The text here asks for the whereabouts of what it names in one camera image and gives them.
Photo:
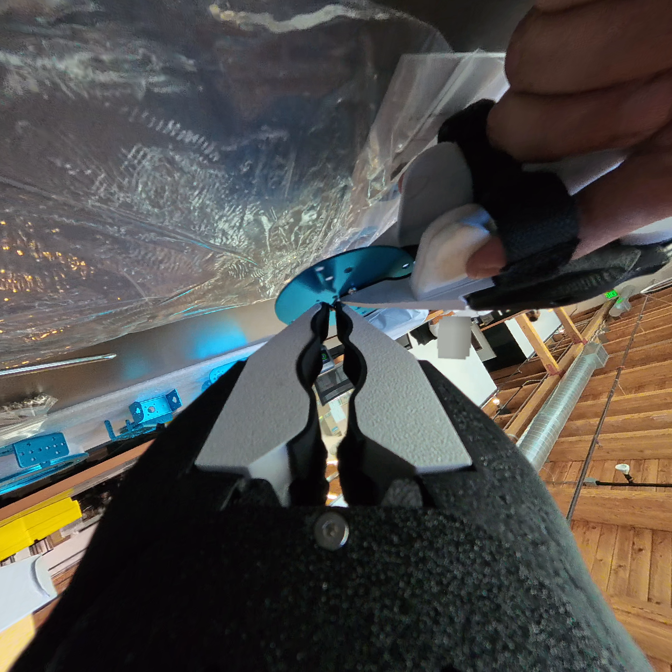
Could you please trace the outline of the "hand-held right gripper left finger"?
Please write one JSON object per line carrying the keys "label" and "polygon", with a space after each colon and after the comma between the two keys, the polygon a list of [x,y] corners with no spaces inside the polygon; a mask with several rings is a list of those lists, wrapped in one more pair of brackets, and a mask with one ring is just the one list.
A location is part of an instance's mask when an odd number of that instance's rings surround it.
{"label": "hand-held right gripper left finger", "polygon": [[327,450],[314,383],[331,307],[315,304],[251,355],[195,466],[267,481],[282,505],[322,505]]}

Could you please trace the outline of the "white foam tray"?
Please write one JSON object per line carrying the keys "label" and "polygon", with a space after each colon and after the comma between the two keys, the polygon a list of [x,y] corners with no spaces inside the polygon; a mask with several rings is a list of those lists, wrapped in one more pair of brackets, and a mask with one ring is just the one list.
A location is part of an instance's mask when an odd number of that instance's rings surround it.
{"label": "white foam tray", "polygon": [[[249,357],[265,341],[266,339],[263,339],[250,345],[236,344],[224,354],[203,362],[49,413],[43,419],[1,430],[1,494],[17,491],[23,486],[38,483],[68,468],[79,466],[91,458],[98,449],[106,448],[114,451],[128,448],[136,440],[140,442],[149,440],[168,423],[141,427],[138,429],[138,435],[130,440],[110,442],[104,421],[110,420],[115,431],[118,431],[125,420],[132,421],[128,407],[135,400],[150,399],[177,389],[182,406],[175,411],[174,419],[189,403],[200,396],[202,385],[211,369]],[[11,450],[11,444],[55,432],[64,434],[70,456],[59,464],[45,468],[20,469]]]}

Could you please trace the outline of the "blue servo bracket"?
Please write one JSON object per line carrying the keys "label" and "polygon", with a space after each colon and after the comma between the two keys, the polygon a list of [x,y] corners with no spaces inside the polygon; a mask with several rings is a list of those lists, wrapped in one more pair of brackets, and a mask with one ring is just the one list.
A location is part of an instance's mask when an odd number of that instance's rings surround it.
{"label": "blue servo bracket", "polygon": [[150,399],[135,400],[128,409],[132,422],[127,424],[131,429],[166,424],[172,421],[174,413],[181,408],[181,397],[177,389]]}

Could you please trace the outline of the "blue round metal disc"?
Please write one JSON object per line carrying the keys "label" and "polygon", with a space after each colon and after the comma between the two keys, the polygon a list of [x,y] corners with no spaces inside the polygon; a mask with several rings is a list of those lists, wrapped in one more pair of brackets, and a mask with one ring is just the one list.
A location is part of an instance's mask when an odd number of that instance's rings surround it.
{"label": "blue round metal disc", "polygon": [[411,275],[415,260],[391,246],[357,248],[331,256],[299,273],[275,300],[275,315],[290,324],[321,303],[334,305],[381,281]]}

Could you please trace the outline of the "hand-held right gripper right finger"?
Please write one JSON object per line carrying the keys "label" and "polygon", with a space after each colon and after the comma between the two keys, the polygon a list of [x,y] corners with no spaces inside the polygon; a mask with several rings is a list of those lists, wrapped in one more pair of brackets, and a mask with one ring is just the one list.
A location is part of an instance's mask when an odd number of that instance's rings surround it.
{"label": "hand-held right gripper right finger", "polygon": [[336,306],[353,385],[337,457],[348,505],[381,505],[395,483],[472,472],[473,459],[419,360],[351,308]]}

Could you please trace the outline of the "blue U-shaped bracket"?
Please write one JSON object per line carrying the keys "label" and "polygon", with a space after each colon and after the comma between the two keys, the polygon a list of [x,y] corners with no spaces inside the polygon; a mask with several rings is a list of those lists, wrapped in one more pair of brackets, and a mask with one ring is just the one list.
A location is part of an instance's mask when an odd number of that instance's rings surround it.
{"label": "blue U-shaped bracket", "polygon": [[225,364],[219,365],[213,369],[208,374],[208,377],[204,381],[202,385],[202,392],[205,392],[208,388],[210,388],[213,384],[215,384],[220,378],[222,378],[226,373],[228,373],[232,367],[234,367],[238,363],[243,363],[246,362],[248,357],[244,357],[241,359],[237,359],[235,361],[227,362]]}

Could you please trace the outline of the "yellow box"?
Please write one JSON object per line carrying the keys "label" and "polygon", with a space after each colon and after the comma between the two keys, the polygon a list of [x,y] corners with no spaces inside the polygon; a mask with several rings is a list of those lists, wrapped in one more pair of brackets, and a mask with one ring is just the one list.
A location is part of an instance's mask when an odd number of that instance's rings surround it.
{"label": "yellow box", "polygon": [[1,509],[1,561],[47,538],[82,516],[72,489],[41,502],[24,498]]}

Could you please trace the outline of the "grey device with green display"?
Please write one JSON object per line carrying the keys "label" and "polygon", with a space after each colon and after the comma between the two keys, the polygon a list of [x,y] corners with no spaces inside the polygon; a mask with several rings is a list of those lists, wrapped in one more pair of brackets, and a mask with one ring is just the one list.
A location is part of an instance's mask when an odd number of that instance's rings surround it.
{"label": "grey device with green display", "polygon": [[328,405],[330,402],[354,389],[354,385],[343,369],[344,351],[342,345],[338,345],[332,349],[328,349],[325,345],[322,345],[321,356],[323,366],[314,383],[316,396],[322,406]]}

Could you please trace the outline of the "wooden ceiling beam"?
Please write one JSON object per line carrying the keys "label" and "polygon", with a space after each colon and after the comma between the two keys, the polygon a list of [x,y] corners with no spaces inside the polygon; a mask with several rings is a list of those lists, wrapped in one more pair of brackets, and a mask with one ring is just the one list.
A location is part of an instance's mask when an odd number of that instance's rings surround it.
{"label": "wooden ceiling beam", "polygon": [[543,365],[544,375],[503,428],[504,432],[513,441],[522,438],[534,416],[538,414],[543,404],[559,385],[559,382],[567,375],[569,368],[577,357],[583,353],[587,344],[595,338],[604,322],[604,311],[602,309],[596,310],[588,322],[580,325],[575,324],[564,308],[554,308],[552,313],[559,318],[560,326],[565,330],[565,337],[570,340],[569,348],[559,359],[551,352],[545,340],[536,331],[534,323],[530,322],[525,314],[515,317],[517,325],[521,328],[523,335],[532,345],[534,354]]}

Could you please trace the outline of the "silver ventilation duct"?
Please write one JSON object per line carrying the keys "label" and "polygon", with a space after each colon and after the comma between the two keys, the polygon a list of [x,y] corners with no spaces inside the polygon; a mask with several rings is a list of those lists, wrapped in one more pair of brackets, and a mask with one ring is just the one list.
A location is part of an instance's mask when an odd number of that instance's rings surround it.
{"label": "silver ventilation duct", "polygon": [[602,342],[588,343],[518,440],[519,451],[537,473],[547,462],[592,374],[604,367],[608,357]]}

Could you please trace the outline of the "person's left hand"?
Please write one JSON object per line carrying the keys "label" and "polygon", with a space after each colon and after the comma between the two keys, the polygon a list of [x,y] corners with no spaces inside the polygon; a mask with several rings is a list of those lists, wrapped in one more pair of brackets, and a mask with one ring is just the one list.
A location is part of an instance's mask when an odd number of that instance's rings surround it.
{"label": "person's left hand", "polygon": [[505,71],[495,148],[522,163],[626,151],[576,196],[573,259],[671,216],[670,1],[536,1]]}

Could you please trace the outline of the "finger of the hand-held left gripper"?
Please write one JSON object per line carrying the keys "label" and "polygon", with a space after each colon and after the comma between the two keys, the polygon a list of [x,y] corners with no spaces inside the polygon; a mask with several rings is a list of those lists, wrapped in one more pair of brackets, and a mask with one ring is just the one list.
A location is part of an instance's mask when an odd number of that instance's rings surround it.
{"label": "finger of the hand-held left gripper", "polygon": [[473,291],[473,281],[465,278],[430,290],[425,298],[417,298],[411,287],[411,277],[382,280],[369,286],[346,292],[339,301],[351,307],[412,308],[430,310],[460,310],[466,307],[464,295]]}

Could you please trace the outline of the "blue perforated plate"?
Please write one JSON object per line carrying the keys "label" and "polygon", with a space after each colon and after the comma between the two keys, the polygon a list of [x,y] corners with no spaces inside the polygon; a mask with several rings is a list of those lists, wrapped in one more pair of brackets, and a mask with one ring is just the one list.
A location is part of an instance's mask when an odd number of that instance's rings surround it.
{"label": "blue perforated plate", "polygon": [[37,435],[11,444],[20,469],[45,468],[59,464],[70,456],[63,433]]}

